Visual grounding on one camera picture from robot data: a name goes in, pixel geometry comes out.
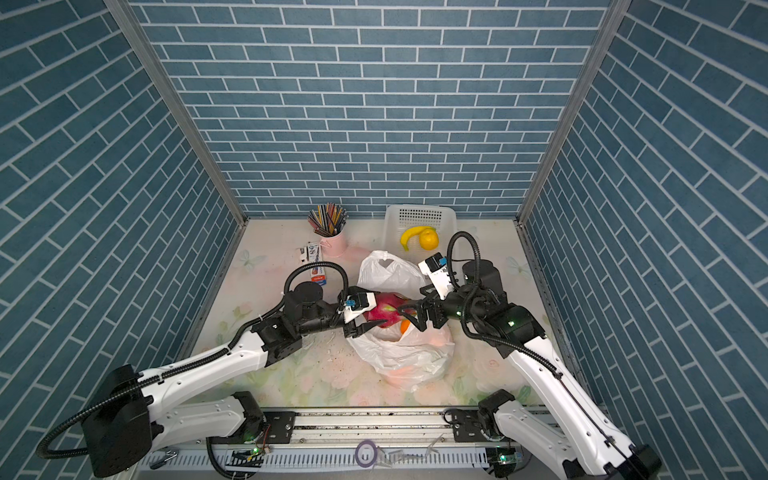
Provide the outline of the pink dragon fruit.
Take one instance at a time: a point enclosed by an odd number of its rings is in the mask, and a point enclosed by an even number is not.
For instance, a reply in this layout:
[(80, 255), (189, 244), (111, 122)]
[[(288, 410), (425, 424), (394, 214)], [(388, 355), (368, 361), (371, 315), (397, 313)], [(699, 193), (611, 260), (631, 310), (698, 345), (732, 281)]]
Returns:
[(368, 322), (383, 320), (380, 328), (388, 328), (402, 322), (405, 317), (398, 308), (408, 302), (408, 299), (398, 293), (379, 292), (374, 295), (376, 306), (363, 314)]

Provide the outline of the white plastic bag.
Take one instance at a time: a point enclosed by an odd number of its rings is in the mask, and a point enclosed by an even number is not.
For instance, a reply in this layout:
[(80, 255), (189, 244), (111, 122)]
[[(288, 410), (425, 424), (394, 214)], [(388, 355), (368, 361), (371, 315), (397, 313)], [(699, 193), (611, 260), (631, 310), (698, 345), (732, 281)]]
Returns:
[[(411, 301), (422, 298), (420, 289), (427, 285), (427, 278), (413, 263), (375, 250), (362, 260), (357, 285), (375, 294), (398, 293)], [(411, 324), (402, 334), (400, 323), (374, 328), (349, 342), (387, 383), (413, 393), (443, 377), (453, 358), (455, 343), (446, 326), (420, 332)]]

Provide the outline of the yellow lemon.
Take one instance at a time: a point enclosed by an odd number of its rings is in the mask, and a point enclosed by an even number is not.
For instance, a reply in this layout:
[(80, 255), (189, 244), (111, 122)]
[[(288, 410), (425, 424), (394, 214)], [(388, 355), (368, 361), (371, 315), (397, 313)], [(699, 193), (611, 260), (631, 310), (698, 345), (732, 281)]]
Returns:
[(440, 240), (435, 229), (425, 228), (418, 235), (419, 245), (423, 250), (432, 251), (438, 248)]

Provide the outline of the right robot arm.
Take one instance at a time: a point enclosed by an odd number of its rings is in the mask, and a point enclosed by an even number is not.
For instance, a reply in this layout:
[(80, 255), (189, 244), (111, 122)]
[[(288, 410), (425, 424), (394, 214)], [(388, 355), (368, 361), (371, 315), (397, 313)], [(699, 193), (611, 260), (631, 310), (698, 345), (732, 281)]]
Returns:
[(500, 389), (478, 405), (478, 419), (492, 437), (519, 443), (561, 479), (655, 479), (662, 468), (649, 445), (634, 443), (586, 393), (566, 368), (539, 321), (508, 302), (500, 275), (482, 259), (476, 239), (459, 231), (445, 254), (419, 265), (430, 284), (422, 299), (399, 307), (425, 331), (458, 321), (464, 335), (494, 348), (523, 375), (557, 425), (530, 414)]

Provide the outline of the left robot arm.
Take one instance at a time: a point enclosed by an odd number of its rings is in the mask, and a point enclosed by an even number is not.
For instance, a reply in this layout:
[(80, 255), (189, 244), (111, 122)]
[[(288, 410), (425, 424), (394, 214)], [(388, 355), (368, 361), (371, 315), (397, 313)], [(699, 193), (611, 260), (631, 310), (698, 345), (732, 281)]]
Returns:
[(141, 372), (130, 365), (111, 371), (87, 407), (42, 437), (36, 456), (44, 460), (86, 456), (94, 476), (118, 474), (171, 444), (172, 434), (185, 426), (172, 418), (185, 401), (287, 358), (308, 335), (340, 328), (354, 338), (371, 330), (364, 316), (377, 306), (375, 292), (351, 285), (340, 265), (328, 261), (321, 265), (341, 277), (336, 302), (326, 302), (322, 287), (312, 281), (294, 286), (293, 280), (311, 267), (297, 268), (287, 277), (279, 303), (242, 324), (229, 342)]

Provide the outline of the toothpaste box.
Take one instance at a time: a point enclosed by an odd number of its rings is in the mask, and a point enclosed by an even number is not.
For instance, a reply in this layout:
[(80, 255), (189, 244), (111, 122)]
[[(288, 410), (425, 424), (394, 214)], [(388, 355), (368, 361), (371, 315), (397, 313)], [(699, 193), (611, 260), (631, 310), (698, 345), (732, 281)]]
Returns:
[(325, 267), (316, 266), (316, 263), (323, 261), (321, 245), (319, 243), (308, 243), (304, 249), (304, 258), (307, 263), (313, 264), (313, 267), (310, 269), (311, 280), (320, 286), (324, 286), (327, 282)]

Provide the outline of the pink pencil cup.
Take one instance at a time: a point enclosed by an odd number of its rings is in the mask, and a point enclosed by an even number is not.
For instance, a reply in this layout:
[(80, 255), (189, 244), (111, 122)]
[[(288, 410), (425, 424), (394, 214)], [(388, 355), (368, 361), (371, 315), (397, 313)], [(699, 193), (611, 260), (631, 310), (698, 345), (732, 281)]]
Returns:
[(324, 259), (340, 258), (348, 249), (348, 241), (343, 231), (334, 236), (322, 237), (320, 247)]

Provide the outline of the yellow banana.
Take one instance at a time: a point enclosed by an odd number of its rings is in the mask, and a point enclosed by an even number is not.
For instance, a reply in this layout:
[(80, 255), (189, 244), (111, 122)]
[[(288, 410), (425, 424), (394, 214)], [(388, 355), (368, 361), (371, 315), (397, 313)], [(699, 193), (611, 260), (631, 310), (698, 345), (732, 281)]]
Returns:
[(405, 250), (409, 250), (409, 241), (411, 238), (421, 235), (424, 232), (434, 231), (431, 226), (414, 226), (405, 230), (400, 236), (400, 245)]

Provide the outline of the white plastic basket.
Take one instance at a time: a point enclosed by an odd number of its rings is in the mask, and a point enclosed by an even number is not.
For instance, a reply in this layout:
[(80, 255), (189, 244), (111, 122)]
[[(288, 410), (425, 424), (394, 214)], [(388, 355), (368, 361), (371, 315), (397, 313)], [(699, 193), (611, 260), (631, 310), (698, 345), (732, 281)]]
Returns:
[(457, 230), (456, 213), (448, 207), (391, 205), (385, 212), (379, 249), (417, 264), (445, 253)]

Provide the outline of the purple tape roll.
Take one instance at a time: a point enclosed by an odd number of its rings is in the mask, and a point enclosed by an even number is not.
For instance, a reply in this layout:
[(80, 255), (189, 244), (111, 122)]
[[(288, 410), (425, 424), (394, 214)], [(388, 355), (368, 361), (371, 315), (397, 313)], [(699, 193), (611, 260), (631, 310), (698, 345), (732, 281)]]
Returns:
[(373, 468), (378, 461), (378, 447), (373, 440), (361, 441), (354, 452), (356, 464), (362, 469)]

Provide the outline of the colored pencils bundle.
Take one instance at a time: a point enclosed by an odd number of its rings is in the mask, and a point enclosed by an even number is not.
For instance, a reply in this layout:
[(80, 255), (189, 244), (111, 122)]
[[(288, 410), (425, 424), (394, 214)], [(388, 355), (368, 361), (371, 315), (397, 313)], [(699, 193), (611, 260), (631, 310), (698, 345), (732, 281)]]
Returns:
[(336, 203), (317, 205), (307, 217), (313, 231), (324, 238), (334, 237), (341, 233), (347, 219), (347, 210)]

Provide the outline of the metal clip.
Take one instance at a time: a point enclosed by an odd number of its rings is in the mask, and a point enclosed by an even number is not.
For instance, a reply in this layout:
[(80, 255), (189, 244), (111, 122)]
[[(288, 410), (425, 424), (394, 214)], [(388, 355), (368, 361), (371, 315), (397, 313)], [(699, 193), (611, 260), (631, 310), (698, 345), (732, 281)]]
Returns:
[(172, 462), (174, 459), (178, 457), (179, 451), (177, 449), (166, 449), (160, 457), (153, 460), (149, 464), (150, 470), (158, 470), (160, 468), (163, 468), (168, 463)]

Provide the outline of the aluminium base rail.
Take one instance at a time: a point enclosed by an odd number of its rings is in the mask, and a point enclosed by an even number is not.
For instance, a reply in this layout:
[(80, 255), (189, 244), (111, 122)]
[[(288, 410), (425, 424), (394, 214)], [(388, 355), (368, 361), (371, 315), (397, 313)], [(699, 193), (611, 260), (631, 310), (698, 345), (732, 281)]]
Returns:
[[(557, 425), (540, 406), (526, 408), (551, 427)], [(254, 440), (203, 438), (176, 442), (146, 455), (122, 473), (214, 471), (255, 477), (266, 473), (325, 473), (364, 470), (476, 468), (505, 478), (536, 458), (516, 441), (488, 436), (475, 407), (269, 408), (266, 425)], [(360, 468), (354, 459), (366, 439), (378, 447), (377, 464)], [(149, 464), (166, 449), (178, 457), (158, 470)]]

